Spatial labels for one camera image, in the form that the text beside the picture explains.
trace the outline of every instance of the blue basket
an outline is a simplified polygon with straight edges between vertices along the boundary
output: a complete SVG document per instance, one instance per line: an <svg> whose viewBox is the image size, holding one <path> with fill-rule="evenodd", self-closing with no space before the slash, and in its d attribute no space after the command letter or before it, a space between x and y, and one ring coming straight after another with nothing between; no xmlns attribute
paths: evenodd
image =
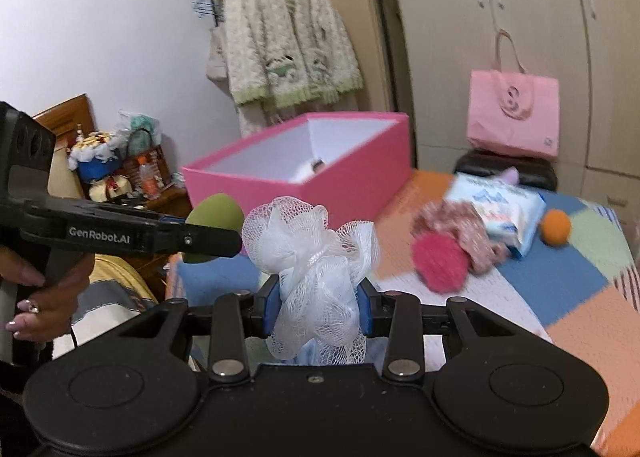
<svg viewBox="0 0 640 457"><path fill-rule="evenodd" d="M119 158L113 158L106 163L94 158L85 163L78 163L78 177L82 182L90 183L95 180L100 180L109 174L113 174L113 172L121 166L122 161Z"/></svg>

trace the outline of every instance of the pink tote bag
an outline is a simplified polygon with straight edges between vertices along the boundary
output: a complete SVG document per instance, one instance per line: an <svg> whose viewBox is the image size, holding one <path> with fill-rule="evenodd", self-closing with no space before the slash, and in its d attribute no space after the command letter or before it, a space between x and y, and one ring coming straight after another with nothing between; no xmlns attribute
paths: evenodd
<svg viewBox="0 0 640 457"><path fill-rule="evenodd" d="M503 72L500 40L513 46L520 72ZM471 73L466 137L476 148L506 156L554 160L560 139L558 80L532 76L520 63L511 35L498 31L491 71Z"/></svg>

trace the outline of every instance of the pink box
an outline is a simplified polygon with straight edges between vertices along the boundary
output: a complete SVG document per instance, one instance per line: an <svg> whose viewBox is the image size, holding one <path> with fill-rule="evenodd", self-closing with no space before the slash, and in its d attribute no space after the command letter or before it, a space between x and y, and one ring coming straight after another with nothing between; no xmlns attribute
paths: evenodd
<svg viewBox="0 0 640 457"><path fill-rule="evenodd" d="M300 167L324 170L303 182ZM191 203L232 196L245 214L293 196L329 212L331 228L374 220L412 175L409 120L400 113L310 113L228 145L184 167Z"/></svg>

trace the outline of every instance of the blue wipes package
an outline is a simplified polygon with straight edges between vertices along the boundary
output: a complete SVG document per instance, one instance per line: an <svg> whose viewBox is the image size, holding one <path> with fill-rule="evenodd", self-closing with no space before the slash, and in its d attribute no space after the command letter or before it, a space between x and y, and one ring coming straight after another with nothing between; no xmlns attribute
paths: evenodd
<svg viewBox="0 0 640 457"><path fill-rule="evenodd" d="M467 174L456 174L444 198L470 201L482 218L489 238L506 244L516 258L523 257L531 248L546 208L538 192Z"/></svg>

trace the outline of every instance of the silver screw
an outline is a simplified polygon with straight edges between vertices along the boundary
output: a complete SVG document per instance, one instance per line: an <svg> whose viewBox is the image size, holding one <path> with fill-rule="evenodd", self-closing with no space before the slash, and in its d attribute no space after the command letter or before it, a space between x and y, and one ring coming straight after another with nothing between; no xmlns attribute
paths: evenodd
<svg viewBox="0 0 640 457"><path fill-rule="evenodd" d="M413 360L394 360L388 369L396 376L413 376L420 372L420 365Z"/></svg>
<svg viewBox="0 0 640 457"><path fill-rule="evenodd" d="M238 360L220 360L216 361L211 369L218 376L237 376L244 371L244 365Z"/></svg>

